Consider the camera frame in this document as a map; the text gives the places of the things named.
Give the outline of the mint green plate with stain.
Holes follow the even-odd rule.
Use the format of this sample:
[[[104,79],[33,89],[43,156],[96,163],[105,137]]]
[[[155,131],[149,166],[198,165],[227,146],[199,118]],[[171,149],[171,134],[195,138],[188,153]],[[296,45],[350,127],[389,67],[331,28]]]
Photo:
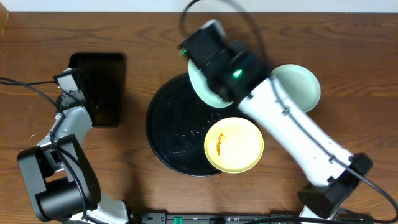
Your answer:
[[[208,106],[213,108],[226,108],[233,104],[232,101],[224,101],[220,96],[209,89],[206,77],[191,59],[188,61],[188,76],[195,93]]]

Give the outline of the light blue plate with stain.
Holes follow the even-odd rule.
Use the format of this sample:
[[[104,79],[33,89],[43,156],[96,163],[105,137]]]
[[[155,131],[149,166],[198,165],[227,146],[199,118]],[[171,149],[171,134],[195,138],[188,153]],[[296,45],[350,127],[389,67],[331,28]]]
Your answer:
[[[284,90],[304,113],[318,104],[321,96],[320,83],[307,68],[286,64],[273,69],[271,75],[280,81]]]

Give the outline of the yellow plate with stain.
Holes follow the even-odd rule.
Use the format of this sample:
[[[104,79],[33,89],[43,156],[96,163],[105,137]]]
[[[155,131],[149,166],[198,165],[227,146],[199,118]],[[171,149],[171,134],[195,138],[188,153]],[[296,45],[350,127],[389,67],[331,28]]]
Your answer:
[[[254,167],[264,150],[259,128],[247,119],[230,117],[216,122],[204,140],[205,156],[216,169],[230,174]]]

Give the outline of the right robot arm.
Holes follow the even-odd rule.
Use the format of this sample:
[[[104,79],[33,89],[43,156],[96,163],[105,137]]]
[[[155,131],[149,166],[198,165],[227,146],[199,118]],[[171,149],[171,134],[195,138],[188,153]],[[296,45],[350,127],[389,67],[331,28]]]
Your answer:
[[[330,221],[372,167],[332,140],[291,99],[269,66],[254,53],[225,40],[210,20],[179,45],[199,98],[214,108],[236,104],[295,159],[308,179],[298,196],[301,219]]]

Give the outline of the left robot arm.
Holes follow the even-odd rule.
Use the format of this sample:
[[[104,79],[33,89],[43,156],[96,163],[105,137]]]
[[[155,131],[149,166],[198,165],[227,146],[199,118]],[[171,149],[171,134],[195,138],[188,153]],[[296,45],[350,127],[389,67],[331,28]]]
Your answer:
[[[42,222],[129,223],[126,203],[102,193],[81,148],[93,126],[86,77],[68,68],[54,80],[62,91],[55,123],[43,140],[17,157],[36,217]]]

